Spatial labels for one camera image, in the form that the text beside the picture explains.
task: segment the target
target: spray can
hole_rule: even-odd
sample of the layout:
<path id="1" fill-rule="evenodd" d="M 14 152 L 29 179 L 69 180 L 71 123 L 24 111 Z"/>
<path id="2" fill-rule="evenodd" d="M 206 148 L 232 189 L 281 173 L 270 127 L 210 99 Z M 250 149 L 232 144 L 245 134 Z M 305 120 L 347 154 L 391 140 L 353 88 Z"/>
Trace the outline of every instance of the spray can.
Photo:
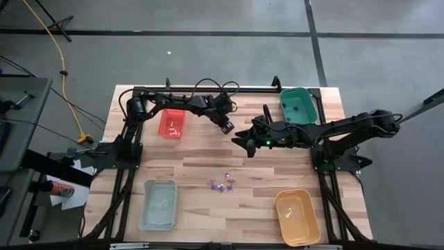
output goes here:
<path id="1" fill-rule="evenodd" d="M 50 195 L 69 198 L 74 194 L 74 186 L 57 181 L 45 181 L 40 186 L 40 191 L 49 192 Z"/>

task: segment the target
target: yellow cable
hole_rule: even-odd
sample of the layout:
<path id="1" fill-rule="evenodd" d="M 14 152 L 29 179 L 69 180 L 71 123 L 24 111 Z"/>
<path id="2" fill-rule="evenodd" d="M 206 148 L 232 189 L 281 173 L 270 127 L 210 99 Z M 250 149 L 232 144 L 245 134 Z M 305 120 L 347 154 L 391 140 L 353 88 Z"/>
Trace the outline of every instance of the yellow cable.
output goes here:
<path id="1" fill-rule="evenodd" d="M 60 54 L 60 59 L 62 60 L 62 70 L 65 71 L 65 59 L 63 58 L 63 53 L 62 50 L 60 49 L 60 47 L 58 46 L 58 43 L 56 41 L 56 39 L 53 37 L 53 34 L 51 34 L 51 32 L 49 31 L 49 29 L 44 25 L 44 22 L 40 19 L 40 17 L 37 15 L 37 13 L 35 13 L 35 11 L 32 9 L 32 7 L 28 4 L 28 2 L 26 2 L 26 0 L 23 0 L 23 2 L 26 4 L 26 6 L 28 6 L 28 9 L 34 14 L 35 18 L 37 18 L 37 20 L 41 23 L 41 25 L 43 26 L 43 28 L 45 29 L 45 31 L 47 31 L 48 35 L 51 37 L 51 39 L 53 40 L 55 46 L 57 47 L 58 53 Z M 63 97 L 68 101 L 67 95 L 65 94 L 65 84 L 66 84 L 66 76 L 64 74 L 62 74 L 62 94 Z M 77 123 L 77 127 L 78 130 L 80 131 L 80 139 L 79 141 L 82 140 L 82 142 L 84 141 L 83 139 L 86 138 L 86 134 L 84 134 L 82 126 L 80 125 L 80 122 L 77 119 L 77 115 L 76 112 L 74 111 L 74 109 L 72 108 L 71 104 L 69 104 L 67 102 L 67 105 L 69 107 L 69 109 L 72 112 L 72 115 L 74 116 L 74 120 Z"/>

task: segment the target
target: wooden tabletop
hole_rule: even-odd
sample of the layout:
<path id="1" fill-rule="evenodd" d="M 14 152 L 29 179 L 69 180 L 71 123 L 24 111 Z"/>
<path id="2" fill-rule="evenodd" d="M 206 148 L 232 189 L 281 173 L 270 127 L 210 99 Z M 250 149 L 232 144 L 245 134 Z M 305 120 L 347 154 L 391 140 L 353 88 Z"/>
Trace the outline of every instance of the wooden tabletop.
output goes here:
<path id="1" fill-rule="evenodd" d="M 103 136 L 106 142 L 112 142 L 121 132 L 123 114 L 117 97 L 132 87 L 116 86 Z M 327 122 L 343 119 L 339 89 L 324 87 L 321 92 Z M 130 97 L 130 92 L 125 94 L 122 103 Z M 275 121 L 283 119 L 279 95 L 238 93 L 232 100 L 239 109 L 229 114 L 235 129 L 228 135 L 208 118 L 191 113 L 186 114 L 183 136 L 179 140 L 157 134 L 161 114 L 144 123 L 144 152 L 135 175 L 125 241 L 283 243 L 275 196 L 283 190 L 302 188 L 310 193 L 314 204 L 321 230 L 319 242 L 327 242 L 321 191 L 309 150 L 258 149 L 254 158 L 247 158 L 246 151 L 230 141 L 235 131 L 250 128 L 251 119 L 263 114 L 265 103 Z M 226 172 L 236 181 L 233 192 L 211 191 L 209 180 L 223 180 Z M 108 209 L 115 176 L 116 170 L 107 169 L 92 183 L 85 209 L 85 234 Z M 337 178 L 344 210 L 361 232 L 372 238 L 360 184 L 347 172 L 338 172 Z M 144 204 L 144 182 L 151 179 L 173 179 L 178 185 L 176 224 L 170 231 L 142 231 L 137 227 Z M 339 237 L 336 213 L 332 216 Z M 119 219 L 120 211 L 114 221 L 113 234 L 117 232 Z"/>

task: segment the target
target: purple object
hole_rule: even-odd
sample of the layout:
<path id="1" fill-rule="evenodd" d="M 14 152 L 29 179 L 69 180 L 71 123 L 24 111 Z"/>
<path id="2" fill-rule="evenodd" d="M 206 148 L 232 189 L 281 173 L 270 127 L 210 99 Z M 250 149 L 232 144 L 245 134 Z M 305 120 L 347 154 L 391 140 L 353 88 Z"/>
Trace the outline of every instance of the purple object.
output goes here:
<path id="1" fill-rule="evenodd" d="M 223 191 L 225 191 L 225 187 L 223 186 L 223 184 L 217 185 L 217 188 L 219 189 L 220 193 L 223 193 Z"/>

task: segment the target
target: green container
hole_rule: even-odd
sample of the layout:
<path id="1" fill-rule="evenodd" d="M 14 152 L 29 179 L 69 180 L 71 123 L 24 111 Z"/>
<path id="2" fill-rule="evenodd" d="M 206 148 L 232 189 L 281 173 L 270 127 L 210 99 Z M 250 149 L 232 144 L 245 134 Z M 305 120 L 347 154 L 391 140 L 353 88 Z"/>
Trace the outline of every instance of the green container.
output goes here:
<path id="1" fill-rule="evenodd" d="M 288 122 L 313 124 L 318 120 L 310 93 L 304 87 L 283 90 L 280 93 L 280 106 Z"/>

